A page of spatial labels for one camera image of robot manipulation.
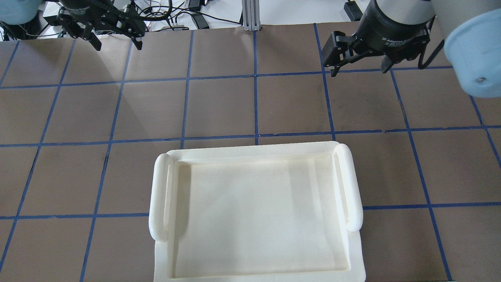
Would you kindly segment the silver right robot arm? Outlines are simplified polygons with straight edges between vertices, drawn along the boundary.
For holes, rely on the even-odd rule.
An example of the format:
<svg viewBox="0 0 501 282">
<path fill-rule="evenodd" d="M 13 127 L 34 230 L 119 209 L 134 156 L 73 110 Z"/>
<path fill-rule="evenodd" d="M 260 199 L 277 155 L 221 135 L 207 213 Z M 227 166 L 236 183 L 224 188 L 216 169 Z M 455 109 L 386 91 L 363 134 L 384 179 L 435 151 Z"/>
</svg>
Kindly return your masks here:
<svg viewBox="0 0 501 282">
<path fill-rule="evenodd" d="M 354 34 L 333 31 L 321 50 L 331 77 L 347 65 L 381 56 L 381 72 L 418 60 L 426 69 L 444 52 L 460 87 L 474 98 L 501 93 L 499 0 L 371 0 Z"/>
</svg>

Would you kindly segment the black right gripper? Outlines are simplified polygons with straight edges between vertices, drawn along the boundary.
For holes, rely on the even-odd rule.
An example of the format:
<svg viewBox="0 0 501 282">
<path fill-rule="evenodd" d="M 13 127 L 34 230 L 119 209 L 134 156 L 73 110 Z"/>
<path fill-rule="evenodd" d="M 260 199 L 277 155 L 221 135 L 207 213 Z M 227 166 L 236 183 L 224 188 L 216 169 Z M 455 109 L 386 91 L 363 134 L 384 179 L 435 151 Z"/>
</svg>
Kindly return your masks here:
<svg viewBox="0 0 501 282">
<path fill-rule="evenodd" d="M 431 41 L 425 27 L 410 38 L 395 39 L 383 37 L 378 33 L 348 36 L 342 31 L 333 31 L 322 47 L 322 66 L 330 70 L 331 77 L 336 77 L 340 69 L 364 58 L 383 56 L 381 73 L 387 73 L 395 64 L 412 61 L 424 53 Z"/>
</svg>

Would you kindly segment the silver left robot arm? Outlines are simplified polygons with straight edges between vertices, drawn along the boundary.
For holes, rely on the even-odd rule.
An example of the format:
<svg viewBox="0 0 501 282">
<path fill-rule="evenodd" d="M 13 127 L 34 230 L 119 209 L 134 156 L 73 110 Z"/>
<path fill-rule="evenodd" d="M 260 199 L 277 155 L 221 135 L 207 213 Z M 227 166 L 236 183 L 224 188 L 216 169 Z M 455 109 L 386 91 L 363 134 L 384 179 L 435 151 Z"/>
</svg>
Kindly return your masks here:
<svg viewBox="0 0 501 282">
<path fill-rule="evenodd" d="M 2 0 L 1 23 L 21 25 L 34 19 L 41 0 Z M 137 50 L 142 50 L 142 38 L 147 27 L 134 0 L 121 6 L 114 0 L 60 0 L 56 24 L 74 39 L 81 38 L 97 51 L 102 43 L 96 32 L 111 31 L 128 37 Z"/>
</svg>

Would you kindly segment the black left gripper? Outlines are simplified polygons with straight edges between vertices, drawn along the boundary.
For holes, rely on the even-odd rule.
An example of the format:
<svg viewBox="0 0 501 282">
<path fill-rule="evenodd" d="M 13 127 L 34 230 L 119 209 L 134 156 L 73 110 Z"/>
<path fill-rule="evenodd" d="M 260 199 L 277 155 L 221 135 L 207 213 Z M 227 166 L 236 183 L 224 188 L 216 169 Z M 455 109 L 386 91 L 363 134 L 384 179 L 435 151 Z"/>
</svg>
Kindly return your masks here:
<svg viewBox="0 0 501 282">
<path fill-rule="evenodd" d="M 115 6 L 103 9 L 98 6 L 62 6 L 56 16 L 56 22 L 73 39 L 81 38 L 100 51 L 102 43 L 96 32 L 111 32 L 128 37 L 137 50 L 142 50 L 142 38 L 146 33 L 146 24 L 137 19 L 137 9 Z"/>
</svg>

